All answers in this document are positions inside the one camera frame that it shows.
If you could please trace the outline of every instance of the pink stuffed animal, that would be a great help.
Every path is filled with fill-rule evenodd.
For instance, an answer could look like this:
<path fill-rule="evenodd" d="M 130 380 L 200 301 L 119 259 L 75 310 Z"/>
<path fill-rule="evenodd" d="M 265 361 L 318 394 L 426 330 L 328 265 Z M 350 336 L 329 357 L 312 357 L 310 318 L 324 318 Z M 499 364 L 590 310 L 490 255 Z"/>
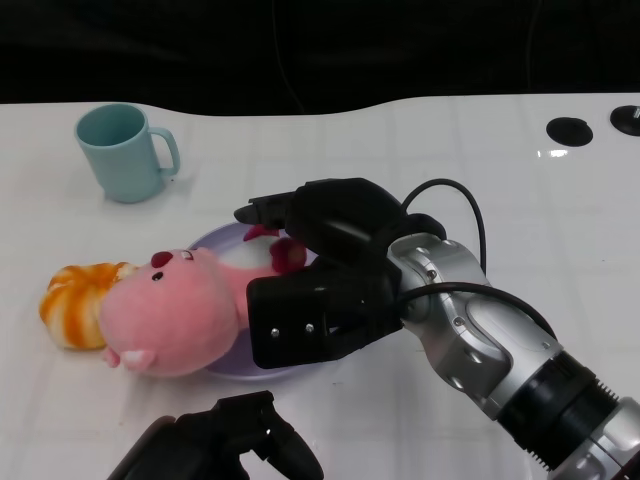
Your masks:
<path fill-rule="evenodd" d="M 271 235 L 261 227 L 245 240 Z M 248 327 L 247 284 L 304 266 L 306 249 L 289 238 L 270 249 L 271 267 L 234 268 L 209 250 L 172 250 L 116 284 L 102 303 L 100 330 L 110 367 L 177 376 L 223 356 Z"/>

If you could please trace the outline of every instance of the pastry toy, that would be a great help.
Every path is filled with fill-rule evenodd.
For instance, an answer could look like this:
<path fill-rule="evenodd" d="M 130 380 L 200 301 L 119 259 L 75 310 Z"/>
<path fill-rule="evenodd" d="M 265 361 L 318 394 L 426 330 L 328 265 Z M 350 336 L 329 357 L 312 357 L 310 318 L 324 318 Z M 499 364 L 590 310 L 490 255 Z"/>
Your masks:
<path fill-rule="evenodd" d="M 98 317 L 104 296 L 137 267 L 130 263 L 68 266 L 58 271 L 40 302 L 40 318 L 60 347 L 91 350 L 105 346 Z"/>

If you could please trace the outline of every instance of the black circular hole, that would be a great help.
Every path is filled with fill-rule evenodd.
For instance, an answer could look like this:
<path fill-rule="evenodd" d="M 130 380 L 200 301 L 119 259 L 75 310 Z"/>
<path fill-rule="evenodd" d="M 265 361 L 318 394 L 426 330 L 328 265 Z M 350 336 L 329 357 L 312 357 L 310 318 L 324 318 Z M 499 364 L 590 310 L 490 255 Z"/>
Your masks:
<path fill-rule="evenodd" d="M 547 124 L 547 135 L 567 147 L 584 147 L 593 140 L 593 131 L 579 118 L 554 118 Z"/>

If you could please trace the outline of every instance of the plush toy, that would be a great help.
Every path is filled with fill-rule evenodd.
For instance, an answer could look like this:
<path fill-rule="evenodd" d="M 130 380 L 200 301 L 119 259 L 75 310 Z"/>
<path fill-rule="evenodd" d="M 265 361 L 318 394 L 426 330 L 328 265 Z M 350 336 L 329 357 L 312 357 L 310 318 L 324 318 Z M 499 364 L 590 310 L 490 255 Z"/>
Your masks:
<path fill-rule="evenodd" d="M 245 240 L 269 235 L 256 227 Z M 100 330 L 111 367 L 154 376 L 191 373 L 224 355 L 248 327 L 247 284 L 302 268 L 306 249 L 282 238 L 270 248 L 272 265 L 254 269 L 222 263 L 212 252 L 172 250 L 119 282 L 106 296 Z"/>
<path fill-rule="evenodd" d="M 53 341 L 74 350 L 103 348 L 98 325 L 102 299 L 136 268 L 121 262 L 71 265 L 58 271 L 40 301 L 40 318 Z"/>

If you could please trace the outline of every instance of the table surface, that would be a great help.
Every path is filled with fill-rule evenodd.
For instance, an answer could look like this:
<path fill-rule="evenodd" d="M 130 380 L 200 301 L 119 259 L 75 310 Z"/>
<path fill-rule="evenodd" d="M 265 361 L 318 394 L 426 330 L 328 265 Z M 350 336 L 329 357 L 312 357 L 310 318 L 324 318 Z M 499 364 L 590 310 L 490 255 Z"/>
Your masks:
<path fill-rule="evenodd" d="M 532 303 L 567 350 L 621 396 L 640 398 L 635 288 L 640 267 L 640 139 L 608 122 L 638 95 L 416 98 L 317 117 L 199 117 L 144 106 L 170 129 L 183 168 L 160 196 L 104 199 L 73 137 L 93 104 L 0 106 L 0 479 L 104 479 L 157 417 L 270 389 L 328 479 L 541 479 L 530 460 L 435 375 L 399 332 L 304 375 L 237 383 L 166 380 L 60 351 L 38 317 L 68 264 L 146 263 L 232 220 L 256 195 L 307 180 L 362 176 L 403 197 L 448 177 L 467 185 L 487 226 L 491 282 Z M 545 127 L 586 120 L 594 140 L 565 148 Z M 163 162 L 168 151 L 158 143 Z M 413 207 L 477 252 L 473 215 L 445 188 Z M 277 479 L 253 455 L 252 478 Z"/>

